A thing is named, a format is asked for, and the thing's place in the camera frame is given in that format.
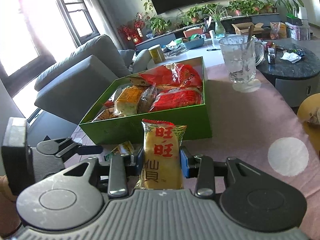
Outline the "person left hand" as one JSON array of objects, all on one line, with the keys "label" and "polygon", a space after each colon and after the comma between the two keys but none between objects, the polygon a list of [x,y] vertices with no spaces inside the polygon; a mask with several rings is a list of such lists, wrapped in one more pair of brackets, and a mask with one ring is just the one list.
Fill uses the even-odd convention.
[{"label": "person left hand", "polygon": [[1,237],[12,235],[21,225],[16,211],[16,199],[11,192],[7,176],[1,176]]}]

